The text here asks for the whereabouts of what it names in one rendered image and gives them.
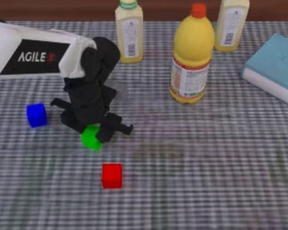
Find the blue book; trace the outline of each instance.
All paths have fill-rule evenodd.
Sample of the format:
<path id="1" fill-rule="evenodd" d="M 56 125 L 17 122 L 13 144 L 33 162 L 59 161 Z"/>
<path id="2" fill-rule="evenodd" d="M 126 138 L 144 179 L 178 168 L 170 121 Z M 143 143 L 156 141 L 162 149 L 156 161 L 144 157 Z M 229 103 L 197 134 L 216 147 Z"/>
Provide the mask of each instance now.
<path id="1" fill-rule="evenodd" d="M 288 103 L 288 38 L 274 34 L 245 63 L 241 76 Z"/>

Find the yellow bottle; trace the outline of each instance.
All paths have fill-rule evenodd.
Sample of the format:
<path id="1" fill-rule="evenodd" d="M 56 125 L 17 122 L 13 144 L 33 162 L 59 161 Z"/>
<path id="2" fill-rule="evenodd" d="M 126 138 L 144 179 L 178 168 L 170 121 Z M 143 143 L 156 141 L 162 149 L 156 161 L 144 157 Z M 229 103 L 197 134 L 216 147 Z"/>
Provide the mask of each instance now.
<path id="1" fill-rule="evenodd" d="M 238 48 L 250 0 L 222 0 L 216 25 L 216 50 L 230 52 Z"/>
<path id="2" fill-rule="evenodd" d="M 174 39 L 170 93 L 178 102 L 193 104 L 204 95 L 214 43 L 206 5 L 193 4 Z"/>
<path id="3" fill-rule="evenodd" d="M 120 61 L 140 61 L 143 57 L 143 11 L 137 0 L 120 0 L 115 19 Z"/>

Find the cube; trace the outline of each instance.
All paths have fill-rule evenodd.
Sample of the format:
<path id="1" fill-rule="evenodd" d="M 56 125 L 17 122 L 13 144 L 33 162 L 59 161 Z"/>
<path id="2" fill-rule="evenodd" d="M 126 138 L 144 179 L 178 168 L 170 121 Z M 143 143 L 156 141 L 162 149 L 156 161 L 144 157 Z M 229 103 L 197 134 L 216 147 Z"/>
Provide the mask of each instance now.
<path id="1" fill-rule="evenodd" d="M 96 134 L 99 132 L 99 127 L 89 125 L 81 134 L 81 141 L 83 146 L 93 150 L 99 151 L 102 147 L 102 143 L 96 138 Z"/>
<path id="2" fill-rule="evenodd" d="M 102 186 L 104 189 L 122 188 L 122 166 L 120 163 L 102 165 Z"/>
<path id="3" fill-rule="evenodd" d="M 47 114 L 43 103 L 27 105 L 26 113 L 31 128 L 47 125 Z"/>

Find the wood grain surface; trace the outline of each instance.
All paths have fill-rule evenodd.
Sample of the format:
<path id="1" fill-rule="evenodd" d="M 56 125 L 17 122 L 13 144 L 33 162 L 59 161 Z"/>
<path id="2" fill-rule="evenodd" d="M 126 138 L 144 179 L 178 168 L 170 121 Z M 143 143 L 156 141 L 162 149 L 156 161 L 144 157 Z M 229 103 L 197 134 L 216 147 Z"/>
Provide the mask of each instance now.
<path id="1" fill-rule="evenodd" d="M 32 21 L 112 21 L 118 0 L 0 0 L 0 18 Z M 216 21 L 221 0 L 139 0 L 146 21 L 180 21 L 204 2 Z M 251 0 L 248 21 L 288 21 L 288 0 Z"/>

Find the green block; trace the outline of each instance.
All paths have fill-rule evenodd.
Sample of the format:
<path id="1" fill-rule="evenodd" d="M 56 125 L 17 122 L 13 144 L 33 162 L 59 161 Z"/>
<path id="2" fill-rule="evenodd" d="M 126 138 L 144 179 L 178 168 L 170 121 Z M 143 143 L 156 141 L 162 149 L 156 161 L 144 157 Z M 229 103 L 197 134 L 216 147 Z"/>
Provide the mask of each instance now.
<path id="1" fill-rule="evenodd" d="M 96 134 L 99 132 L 99 127 L 90 125 L 86 127 L 81 134 L 81 141 L 83 146 L 93 150 L 99 151 L 102 147 L 102 143 L 96 138 Z"/>

